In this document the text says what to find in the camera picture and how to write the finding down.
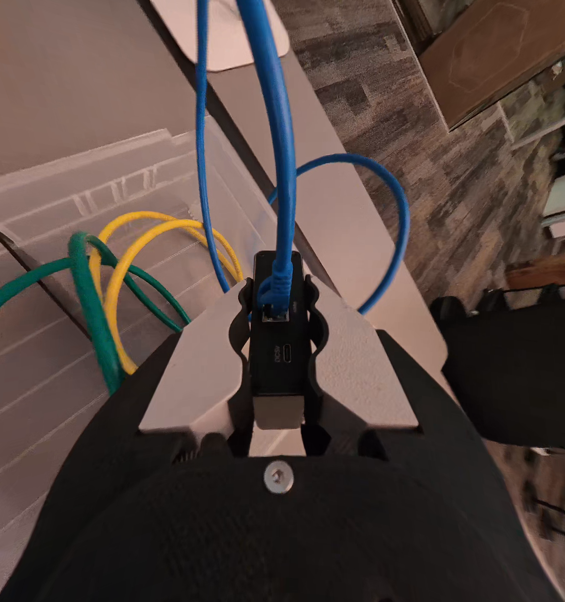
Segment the clear plastic bin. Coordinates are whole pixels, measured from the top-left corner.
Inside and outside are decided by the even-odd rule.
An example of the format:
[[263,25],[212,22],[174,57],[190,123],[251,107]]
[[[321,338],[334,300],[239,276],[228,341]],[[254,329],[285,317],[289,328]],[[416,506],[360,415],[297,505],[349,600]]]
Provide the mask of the clear plastic bin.
[[[274,217],[211,117],[205,122],[211,221],[245,276],[269,247]],[[195,134],[143,134],[0,177],[0,234],[31,267],[65,258],[72,233],[98,235],[119,215],[201,219]],[[183,230],[134,261],[195,319],[223,295],[209,253]],[[0,287],[22,275],[0,244]],[[172,332],[122,287],[118,327],[140,365]],[[0,309],[0,591],[15,568],[61,464],[108,395],[92,344],[39,285]]]

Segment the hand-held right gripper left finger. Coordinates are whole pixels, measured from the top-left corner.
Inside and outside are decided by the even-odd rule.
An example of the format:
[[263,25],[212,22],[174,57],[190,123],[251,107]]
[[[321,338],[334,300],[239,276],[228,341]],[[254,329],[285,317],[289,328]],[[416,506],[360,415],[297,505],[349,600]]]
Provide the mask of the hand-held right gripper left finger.
[[254,403],[242,350],[252,289],[242,280],[184,328],[139,424],[144,451],[194,455],[205,438],[221,438],[233,456],[249,456]]

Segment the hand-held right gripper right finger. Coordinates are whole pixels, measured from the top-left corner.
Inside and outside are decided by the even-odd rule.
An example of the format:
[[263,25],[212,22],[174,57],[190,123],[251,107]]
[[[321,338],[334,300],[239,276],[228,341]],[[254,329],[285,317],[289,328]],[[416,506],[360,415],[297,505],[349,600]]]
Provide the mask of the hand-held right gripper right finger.
[[379,431],[419,421],[376,328],[320,279],[304,297],[313,350],[307,363],[302,443],[306,455],[386,455]]

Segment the black ethernet splitter box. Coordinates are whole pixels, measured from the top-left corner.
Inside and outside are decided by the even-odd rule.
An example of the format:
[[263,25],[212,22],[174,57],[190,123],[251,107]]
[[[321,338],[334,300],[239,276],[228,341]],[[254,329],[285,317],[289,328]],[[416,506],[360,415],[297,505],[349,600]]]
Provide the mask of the black ethernet splitter box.
[[272,272],[274,251],[254,259],[249,371],[256,425],[261,430],[301,427],[307,368],[311,356],[305,278],[299,252],[292,252],[292,287],[285,318],[275,319],[271,307],[258,305],[259,286]]

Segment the brown cardboard box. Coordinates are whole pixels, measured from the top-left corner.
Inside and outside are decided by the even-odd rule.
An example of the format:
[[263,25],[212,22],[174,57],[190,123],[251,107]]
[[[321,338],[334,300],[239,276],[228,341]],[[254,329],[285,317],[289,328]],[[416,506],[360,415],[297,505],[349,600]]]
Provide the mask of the brown cardboard box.
[[448,131],[565,56],[565,1],[474,1],[419,56]]

